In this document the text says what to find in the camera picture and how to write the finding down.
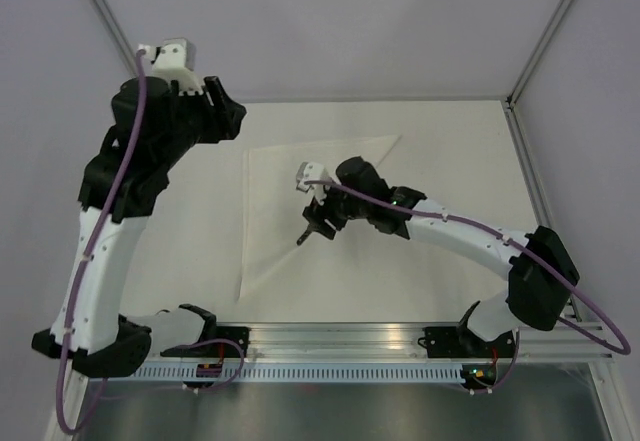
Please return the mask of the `black-handled table knife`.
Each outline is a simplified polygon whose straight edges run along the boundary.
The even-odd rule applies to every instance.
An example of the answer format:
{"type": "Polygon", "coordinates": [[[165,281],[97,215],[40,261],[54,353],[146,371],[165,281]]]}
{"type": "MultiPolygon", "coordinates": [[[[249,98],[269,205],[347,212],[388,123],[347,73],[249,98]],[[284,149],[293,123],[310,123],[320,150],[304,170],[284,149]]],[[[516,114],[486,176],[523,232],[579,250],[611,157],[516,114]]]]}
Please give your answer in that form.
{"type": "Polygon", "coordinates": [[[306,229],[296,240],[296,245],[301,246],[309,238],[311,234],[312,234],[312,231],[309,229],[306,229]]]}

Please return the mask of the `white cloth napkin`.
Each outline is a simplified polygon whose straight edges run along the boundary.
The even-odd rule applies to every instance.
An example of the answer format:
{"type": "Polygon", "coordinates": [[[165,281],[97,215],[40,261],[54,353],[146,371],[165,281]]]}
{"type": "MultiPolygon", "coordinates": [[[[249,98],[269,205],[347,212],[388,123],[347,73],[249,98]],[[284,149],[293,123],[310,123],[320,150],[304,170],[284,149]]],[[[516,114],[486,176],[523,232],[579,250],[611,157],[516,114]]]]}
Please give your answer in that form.
{"type": "Polygon", "coordinates": [[[399,135],[347,138],[249,149],[243,159],[242,301],[280,277],[278,271],[296,252],[296,239],[310,196],[296,190],[296,174],[304,162],[334,169],[361,156],[378,166],[401,139],[399,135]]]}

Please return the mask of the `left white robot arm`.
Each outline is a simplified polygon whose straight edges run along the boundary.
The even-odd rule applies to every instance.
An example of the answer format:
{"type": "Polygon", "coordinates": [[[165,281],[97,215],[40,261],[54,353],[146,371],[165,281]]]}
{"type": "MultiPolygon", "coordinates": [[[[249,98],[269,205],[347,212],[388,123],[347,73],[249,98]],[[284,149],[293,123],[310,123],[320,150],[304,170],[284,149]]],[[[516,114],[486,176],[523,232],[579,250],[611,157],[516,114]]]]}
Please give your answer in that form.
{"type": "Polygon", "coordinates": [[[78,200],[80,234],[75,267],[53,325],[34,334],[32,347],[70,360],[90,378],[134,374],[148,356],[212,354],[216,316],[193,304],[152,316],[121,314],[129,266],[169,172],[197,144],[235,139],[246,114],[220,79],[200,94],[177,81],[146,76],[126,81],[111,100],[114,123],[86,165],[78,200]]]}

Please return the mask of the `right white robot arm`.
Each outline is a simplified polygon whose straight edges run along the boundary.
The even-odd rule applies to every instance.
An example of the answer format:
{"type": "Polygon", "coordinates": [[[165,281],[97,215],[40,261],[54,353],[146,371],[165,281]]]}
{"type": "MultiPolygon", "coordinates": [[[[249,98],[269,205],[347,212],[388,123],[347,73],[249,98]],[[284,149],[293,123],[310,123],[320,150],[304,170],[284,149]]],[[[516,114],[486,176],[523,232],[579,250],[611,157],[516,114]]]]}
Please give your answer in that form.
{"type": "Polygon", "coordinates": [[[469,356],[523,326],[551,331],[579,281],[554,230],[539,226],[526,233],[451,213],[421,191],[388,185],[360,156],[343,161],[334,174],[306,161],[296,174],[296,188],[312,195],[303,210],[308,234],[332,240],[348,222],[363,219],[383,234],[433,244],[503,279],[506,288],[474,302],[454,328],[459,349],[469,356]]]}

